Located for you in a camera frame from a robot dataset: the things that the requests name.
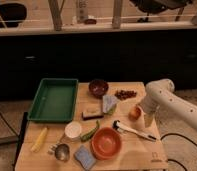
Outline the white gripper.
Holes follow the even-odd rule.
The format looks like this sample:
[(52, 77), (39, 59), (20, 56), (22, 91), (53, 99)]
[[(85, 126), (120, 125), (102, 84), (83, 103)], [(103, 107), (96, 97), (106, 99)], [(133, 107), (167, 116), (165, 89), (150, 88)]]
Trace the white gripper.
[(154, 121), (154, 113), (157, 110), (158, 103), (153, 100), (149, 95), (146, 95), (139, 103), (139, 106), (146, 113), (144, 115), (145, 127), (150, 127), (152, 122)]

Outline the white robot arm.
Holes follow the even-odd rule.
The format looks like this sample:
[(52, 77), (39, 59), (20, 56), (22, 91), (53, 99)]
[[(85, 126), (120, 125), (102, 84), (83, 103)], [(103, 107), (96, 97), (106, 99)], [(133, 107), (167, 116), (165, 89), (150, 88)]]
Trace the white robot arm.
[(174, 83), (170, 79), (151, 81), (146, 84), (146, 96), (139, 103), (146, 114), (145, 124), (150, 126), (157, 107), (164, 106), (197, 131), (197, 106), (174, 95), (174, 89)]

